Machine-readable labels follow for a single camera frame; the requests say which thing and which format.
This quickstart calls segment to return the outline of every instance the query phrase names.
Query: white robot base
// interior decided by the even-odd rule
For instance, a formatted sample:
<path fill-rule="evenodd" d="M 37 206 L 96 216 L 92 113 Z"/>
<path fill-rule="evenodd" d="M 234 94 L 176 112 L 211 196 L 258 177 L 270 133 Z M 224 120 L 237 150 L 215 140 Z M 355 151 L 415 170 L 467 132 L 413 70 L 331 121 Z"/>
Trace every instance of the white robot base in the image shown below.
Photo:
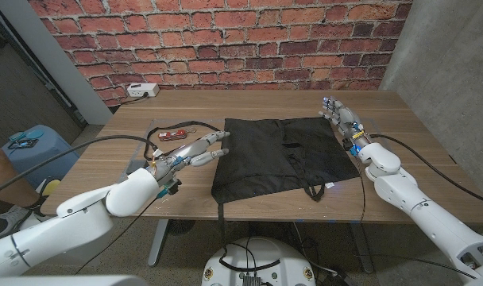
<path fill-rule="evenodd" d="M 234 243 L 247 246 L 248 239 L 242 238 Z M 240 269 L 246 269 L 248 262 L 249 269 L 254 267 L 252 256 L 244 248 L 233 244 L 228 244 L 226 247 L 227 255 L 223 260 L 227 264 Z M 249 276 L 251 277 L 248 278 L 246 277 L 246 271 L 234 271 L 220 264 L 219 259 L 224 254 L 224 249 L 220 249 L 210 258 L 204 267 L 201 285 L 315 285 L 314 273 L 312 272 L 310 263 L 301 253 L 291 246 L 272 238 L 254 237 L 250 238 L 247 248 L 252 251 L 257 267 L 271 264 L 277 260 L 280 260 L 280 263 L 266 269 L 257 270 L 257 279 L 253 279 L 254 273 L 249 272 Z"/>

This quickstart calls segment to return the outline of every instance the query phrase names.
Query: table leg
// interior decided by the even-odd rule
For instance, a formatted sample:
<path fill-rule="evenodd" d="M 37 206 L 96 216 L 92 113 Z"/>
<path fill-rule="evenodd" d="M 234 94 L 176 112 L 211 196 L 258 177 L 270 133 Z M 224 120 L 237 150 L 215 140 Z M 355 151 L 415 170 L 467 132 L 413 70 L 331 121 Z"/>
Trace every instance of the table leg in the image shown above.
<path fill-rule="evenodd" d="M 149 251 L 148 265 L 153 267 L 156 266 L 159 261 L 160 251 L 164 245 L 164 238 L 168 228 L 168 219 L 159 219 L 156 225 L 155 236 L 153 237 L 152 249 Z"/>
<path fill-rule="evenodd" d="M 351 233 L 353 234 L 354 244 L 356 245 L 358 255 L 369 255 L 369 245 L 366 236 L 363 233 L 363 228 L 360 223 L 350 223 Z M 365 273 L 374 272 L 374 265 L 370 256 L 360 256 L 361 269 Z"/>

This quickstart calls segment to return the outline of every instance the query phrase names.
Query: wooden table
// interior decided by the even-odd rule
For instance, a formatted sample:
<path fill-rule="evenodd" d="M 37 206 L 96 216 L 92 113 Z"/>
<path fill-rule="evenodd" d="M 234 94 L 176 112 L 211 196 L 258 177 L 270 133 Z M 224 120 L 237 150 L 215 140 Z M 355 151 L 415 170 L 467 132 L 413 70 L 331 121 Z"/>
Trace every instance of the wooden table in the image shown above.
<path fill-rule="evenodd" d="M 480 192 L 473 181 L 455 164 L 444 148 L 412 113 L 399 95 L 390 91 L 161 91 L 156 98 L 122 106 L 99 136 L 129 134 L 144 137 L 154 126 L 170 126 L 196 120 L 223 129 L 225 118 L 265 119 L 318 116 L 324 96 L 335 96 L 358 113 L 369 133 L 382 133 L 410 145 L 435 167 L 461 185 Z M 182 141 L 160 142 L 167 151 L 202 137 L 211 130 L 196 126 L 197 132 Z M 402 165 L 418 181 L 420 189 L 453 215 L 466 223 L 483 223 L 483 202 L 458 190 L 432 172 L 412 153 L 399 145 L 381 142 L 402 160 Z M 120 180 L 132 157 L 142 159 L 137 141 L 112 140 L 90 145 L 56 191 L 42 207 L 55 214 L 60 203 L 85 191 Z M 220 143 L 211 146 L 219 149 Z M 211 184 L 217 161 L 199 168 L 186 167 L 177 177 L 183 185 L 175 195 L 155 202 L 145 216 L 156 218 L 217 219 L 217 203 L 211 196 Z M 366 212 L 364 222 L 410 223 L 403 212 L 380 199 L 373 183 L 364 175 Z M 315 203 L 301 189 L 225 204 L 227 220 L 352 222 L 361 217 L 363 195 L 359 178 L 335 183 Z"/>

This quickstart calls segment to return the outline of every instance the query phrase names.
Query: person's leg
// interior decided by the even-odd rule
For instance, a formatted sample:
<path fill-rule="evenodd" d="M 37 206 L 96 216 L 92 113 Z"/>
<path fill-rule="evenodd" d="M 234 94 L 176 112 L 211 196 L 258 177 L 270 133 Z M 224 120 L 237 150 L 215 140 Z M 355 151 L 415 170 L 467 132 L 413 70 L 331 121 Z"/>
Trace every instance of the person's leg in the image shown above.
<path fill-rule="evenodd" d="M 0 148 L 0 185 L 17 176 L 9 158 Z M 23 178 L 0 191 L 0 200 L 19 207 L 30 207 L 37 203 L 40 195 Z"/>

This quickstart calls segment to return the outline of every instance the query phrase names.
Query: red brick wall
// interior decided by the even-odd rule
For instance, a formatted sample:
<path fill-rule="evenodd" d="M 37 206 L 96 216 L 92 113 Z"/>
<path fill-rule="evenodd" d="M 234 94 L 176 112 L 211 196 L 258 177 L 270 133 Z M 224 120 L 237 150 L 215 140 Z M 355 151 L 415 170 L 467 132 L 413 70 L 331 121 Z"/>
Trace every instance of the red brick wall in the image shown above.
<path fill-rule="evenodd" d="M 162 89 L 377 89 L 410 1 L 29 0 L 106 103 Z"/>

